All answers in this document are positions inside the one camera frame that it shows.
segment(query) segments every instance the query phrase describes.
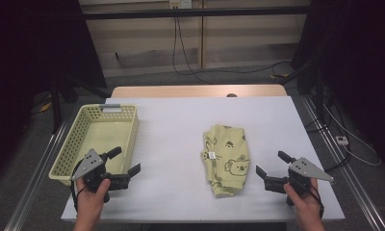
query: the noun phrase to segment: folded cloth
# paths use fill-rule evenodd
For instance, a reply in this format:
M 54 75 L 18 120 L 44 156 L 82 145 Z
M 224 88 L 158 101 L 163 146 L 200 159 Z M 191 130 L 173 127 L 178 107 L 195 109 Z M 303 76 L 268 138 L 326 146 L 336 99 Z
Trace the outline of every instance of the folded cloth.
M 201 152 L 215 195 L 234 195 L 244 187 L 249 153 L 243 128 L 215 125 L 204 133 Z

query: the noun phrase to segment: wall outlet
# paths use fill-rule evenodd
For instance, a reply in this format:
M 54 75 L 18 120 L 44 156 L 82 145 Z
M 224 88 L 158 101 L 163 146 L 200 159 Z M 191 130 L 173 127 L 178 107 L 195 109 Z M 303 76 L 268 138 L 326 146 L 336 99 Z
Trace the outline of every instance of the wall outlet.
M 337 136 L 336 137 L 336 141 L 339 145 L 348 145 L 348 140 L 346 137 L 340 137 L 340 136 Z
M 180 9 L 192 9 L 193 2 L 192 0 L 180 0 Z
M 170 9 L 180 9 L 181 0 L 168 0 Z

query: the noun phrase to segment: wall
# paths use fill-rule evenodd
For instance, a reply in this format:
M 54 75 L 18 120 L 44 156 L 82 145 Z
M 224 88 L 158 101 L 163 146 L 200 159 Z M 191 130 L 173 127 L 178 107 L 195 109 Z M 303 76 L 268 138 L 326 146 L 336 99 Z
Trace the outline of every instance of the wall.
M 81 0 L 83 12 L 168 9 L 168 1 Z M 308 5 L 308 0 L 192 0 L 197 8 L 256 8 Z M 179 18 L 192 68 L 271 64 L 289 60 L 300 38 L 305 15 L 254 15 Z M 172 71 L 173 18 L 89 20 L 88 27 L 105 77 Z M 187 69 L 180 39 L 177 69 Z

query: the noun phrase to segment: aluminum rail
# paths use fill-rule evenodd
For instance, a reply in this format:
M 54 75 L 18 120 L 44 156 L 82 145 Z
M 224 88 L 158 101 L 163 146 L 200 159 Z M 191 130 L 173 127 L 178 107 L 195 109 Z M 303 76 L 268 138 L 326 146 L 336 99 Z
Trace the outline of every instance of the aluminum rail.
M 323 125 L 317 119 L 318 117 L 315 114 L 316 107 L 313 104 L 312 100 L 310 98 L 303 97 L 303 102 L 311 118 L 316 120 L 316 126 L 318 127 L 318 129 L 321 129 L 321 137 L 327 145 L 331 156 L 334 158 L 337 164 L 340 163 L 346 155 L 343 153 L 340 146 L 336 143 L 330 131 L 328 129 L 324 129 Z M 364 187 L 361 185 L 357 176 L 354 174 L 354 171 L 352 170 L 350 165 L 345 165 L 341 167 L 340 171 L 343 174 L 351 192 L 354 194 L 355 199 L 360 205 L 362 212 L 366 216 L 367 221 L 372 227 L 372 230 L 385 231 L 384 220 L 379 214 L 372 199 L 367 194 Z
M 39 187 L 42 183 L 43 177 L 47 174 L 47 171 L 52 166 L 52 161 L 55 157 L 58 144 L 62 141 L 64 134 L 67 133 L 69 129 L 67 121 L 65 120 L 62 126 L 58 131 L 51 136 L 51 139 L 45 148 L 45 151 L 40 159 L 37 168 L 31 177 L 31 180 L 25 189 L 23 195 L 20 197 L 13 214 L 11 215 L 9 222 L 6 225 L 5 231 L 18 231 L 21 230 L 22 225 L 28 213 L 31 209 L 31 206 L 39 193 Z

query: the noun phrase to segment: cable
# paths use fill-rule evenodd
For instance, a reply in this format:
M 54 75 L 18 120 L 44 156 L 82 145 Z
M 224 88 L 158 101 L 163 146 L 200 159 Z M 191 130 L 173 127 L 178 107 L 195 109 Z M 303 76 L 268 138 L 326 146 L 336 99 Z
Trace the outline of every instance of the cable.
M 307 189 L 306 187 L 304 187 L 303 184 L 301 184 L 300 182 L 298 182 L 297 180 L 293 179 L 292 178 L 292 181 L 290 181 L 291 183 L 296 183 L 299 187 L 301 187 L 304 191 L 306 191 L 308 194 L 310 194 L 320 205 L 320 218 L 322 218 L 322 215 L 324 214 L 324 205 L 322 204 L 322 201 L 321 201 L 321 196 L 319 194 L 319 191 L 318 189 L 316 189 L 314 186 L 310 185 L 310 187 L 312 187 L 317 195 L 315 195 L 310 189 Z
M 347 133 L 349 133 L 350 135 L 352 135 L 355 139 L 357 139 L 358 141 L 360 141 L 361 143 L 363 143 L 367 148 L 369 148 L 373 153 L 376 154 L 376 151 L 375 151 L 372 147 L 370 147 L 370 146 L 369 146 L 368 144 L 366 144 L 364 141 L 362 141 L 361 139 L 357 138 L 357 136 L 355 136 L 354 134 L 352 134 L 351 132 L 349 132 L 345 127 L 343 127 L 343 126 L 340 124 L 339 121 L 337 121 L 337 119 L 336 119 L 330 112 L 328 112 L 328 113 L 330 114 L 330 116 L 334 119 L 334 121 L 336 121 L 336 123 L 337 123 L 343 130 L 345 130 Z
M 338 107 L 337 107 L 337 105 L 335 104 L 335 101 L 334 101 L 334 100 L 333 100 L 333 105 L 334 105 L 335 108 L 337 109 L 337 113 L 338 113 L 339 116 L 340 116 L 340 120 L 341 120 L 343 126 L 346 127 L 345 122 L 344 122 L 344 120 L 343 120 L 343 115 L 342 115 L 342 113 L 340 112 L 340 110 L 338 109 Z M 343 132 L 340 130 L 340 128 L 338 127 L 338 124 L 337 124 L 337 123 L 336 123 L 336 125 L 337 125 L 337 130 L 338 130 L 339 133 L 343 136 L 344 134 L 343 134 Z M 348 150 L 348 151 L 351 151 L 350 148 L 351 148 L 351 147 L 348 145 L 348 146 L 347 146 L 347 150 Z M 338 168 L 338 167 L 343 167 L 343 166 L 345 166 L 346 164 L 348 164 L 349 161 L 351 161 L 351 155 L 350 155 L 349 153 L 347 153 L 346 156 L 343 158 L 343 160 L 342 160 L 341 162 L 339 162 L 337 165 L 335 165 L 335 166 L 333 166 L 333 167 L 330 167 L 330 168 L 325 169 L 324 171 L 325 171 L 325 172 L 329 172 L 329 171 L 334 170 L 334 169 L 336 169 L 336 168 Z
M 45 101 L 48 101 L 50 98 L 51 98 L 51 91 L 47 91 L 47 92 L 45 93 L 45 95 L 44 95 L 41 99 L 37 100 L 37 101 L 34 103 L 33 107 L 36 107 L 36 106 L 38 106 L 39 104 L 44 103 Z
M 206 80 L 203 80 L 203 79 L 201 79 L 201 78 L 198 78 L 198 76 L 195 75 L 195 73 L 193 72 L 192 68 L 190 67 L 189 60 L 187 59 L 186 49 L 185 49 L 185 47 L 184 47 L 183 37 L 181 36 L 180 20 L 178 19 L 178 17 L 174 17 L 174 48 L 173 48 L 173 50 L 172 50 L 172 66 L 174 67 L 175 72 L 177 72 L 178 74 L 181 74 L 181 75 L 185 75 L 185 74 L 182 74 L 182 73 L 178 72 L 177 68 L 175 68 L 174 53 L 175 53 L 175 45 L 177 44 L 177 24 L 178 24 L 178 34 L 179 34 L 179 36 L 180 36 L 181 45 L 182 45 L 182 47 L 183 47 L 184 57 L 186 58 L 187 66 L 189 67 L 189 70 L 190 70 L 191 74 L 192 74 L 197 80 L 199 80 L 199 81 L 201 81 L 201 82 L 204 82 L 204 83 L 206 83 L 206 84 L 212 85 L 213 83 L 211 83 L 211 82 L 209 82 L 209 81 L 206 81 Z
M 275 64 L 272 64 L 272 65 L 269 65 L 267 67 L 263 67 L 263 68 L 260 68 L 260 69 L 255 69 L 255 70 L 248 70 L 248 71 L 236 71 L 236 70 L 200 70 L 200 71 L 193 71 L 190 67 L 190 64 L 189 64 L 189 61 L 187 59 L 187 55 L 186 55 L 186 50 L 185 50 L 185 46 L 184 46 L 184 42 L 183 42 L 183 38 L 181 36 L 181 27 L 180 27 L 180 21 L 178 19 L 178 17 L 174 17 L 174 23 L 175 23 L 175 29 L 174 29 L 174 46 L 173 46 L 173 50 L 172 50 L 172 66 L 175 70 L 175 72 L 177 72 L 177 74 L 180 74 L 180 75 L 194 75 L 195 78 L 197 78 L 198 80 L 200 81 L 203 81 L 203 82 L 206 82 L 206 83 L 209 83 L 209 84 L 213 84 L 213 83 L 210 83 L 208 81 L 205 81 L 205 80 L 202 80 L 200 78 L 198 78 L 195 74 L 199 74 L 199 73 L 211 73 L 211 72 L 214 72 L 214 73 L 236 73 L 236 74 L 249 74 L 249 73 L 255 73 L 255 72 L 260 72 L 260 71 L 264 71 L 264 70 L 267 70 L 267 69 L 270 69 L 272 68 L 273 72 L 274 72 L 274 68 L 279 65 L 279 64 L 289 64 L 290 61 L 282 61 L 282 62 L 278 62 L 278 63 L 275 63 Z M 177 70 L 177 68 L 175 67 L 175 47 L 176 47 L 176 43 L 177 43 L 177 24 L 178 24 L 178 31 L 179 31 L 179 37 L 180 37 L 180 41 L 181 41 L 181 45 L 182 45 L 182 48 L 183 48 L 183 53 L 184 53 L 184 57 L 186 59 L 186 62 L 187 62 L 187 66 L 189 67 L 189 70 L 190 70 L 190 73 L 181 73 L 179 70 Z
M 87 187 L 85 186 L 84 188 L 82 188 L 80 191 L 78 191 L 78 193 L 76 193 L 76 198 L 79 197 L 79 193 L 83 192 Z
M 314 133 L 314 132 L 320 132 L 322 130 L 327 129 L 331 124 L 331 117 L 329 117 L 328 123 L 324 124 L 321 128 L 315 129 L 315 130 L 306 130 L 307 133 Z
M 73 174 L 78 169 L 79 165 L 82 163 L 82 160 L 76 164 L 76 166 L 73 168 L 72 175 L 70 176 L 70 179 L 73 178 Z M 75 182 L 73 180 L 70 180 L 70 192 L 72 194 L 72 200 L 73 200 L 73 206 L 75 207 L 76 212 L 78 212 L 78 195 L 79 193 L 84 190 L 85 188 L 81 189 L 78 193 L 75 193 Z
M 361 139 L 359 139 L 359 138 L 357 138 L 354 134 L 352 134 L 351 132 L 349 132 L 335 117 L 334 117 L 334 115 L 332 115 L 330 112 L 328 112 L 329 114 L 330 114 L 330 116 L 334 119 L 334 121 L 336 121 L 336 123 L 337 123 L 337 125 L 339 125 L 343 130 L 345 130 L 346 131 L 346 135 L 347 134 L 350 134 L 350 135 L 352 135 L 355 139 L 357 139 L 358 141 L 360 141 L 361 143 L 363 143 L 366 147 L 368 147 L 373 153 L 375 153 L 376 154 L 376 151 L 373 149 L 373 148 L 371 148 L 368 144 L 366 144 L 364 141 L 362 141 Z M 355 157 L 357 160 L 359 160 L 359 161 L 361 161 L 361 162 L 364 162 L 364 163 L 366 163 L 366 164 L 368 164 L 368 165 L 371 165 L 371 166 L 379 166 L 379 165 L 381 165 L 381 163 L 382 163 L 382 160 L 380 159 L 380 158 L 378 158 L 378 163 L 370 163 L 370 162 L 367 162 L 367 161 L 365 161 L 365 160 L 363 160 L 363 159 L 361 159 L 361 158 L 359 158 L 358 156 L 356 156 L 355 154 L 353 154 L 350 150 L 348 150 L 347 148 L 346 148 L 346 146 L 345 145 L 343 145 L 343 148 L 346 150 L 346 153 L 347 153 L 347 155 L 346 155 L 346 157 L 345 157 L 345 159 L 347 158 L 347 157 L 350 157 L 350 156 L 353 156 L 353 157 Z
M 272 73 L 273 75 L 276 75 L 276 73 L 274 72 L 274 66 L 273 66 L 273 65 L 271 66 L 271 73 Z
M 343 148 L 346 150 L 346 152 L 347 152 L 348 154 L 350 154 L 351 156 L 355 157 L 357 160 L 359 160 L 359 161 L 361 161 L 361 162 L 364 162 L 364 163 L 366 163 L 366 164 L 368 164 L 368 165 L 370 165 L 370 166 L 375 166 L 375 167 L 377 167 L 377 166 L 381 165 L 381 163 L 382 163 L 381 159 L 378 159 L 378 160 L 379 160 L 378 163 L 370 163 L 370 162 L 368 162 L 368 161 L 365 161 L 365 160 L 359 158 L 358 156 L 356 156 L 355 154 L 351 153 L 350 151 L 348 151 L 344 145 L 343 145 Z
M 318 120 L 319 119 L 316 118 L 315 120 L 308 122 L 308 123 L 304 124 L 303 126 L 304 126 L 304 128 L 308 128 L 308 127 L 312 126 L 314 123 L 316 123 Z

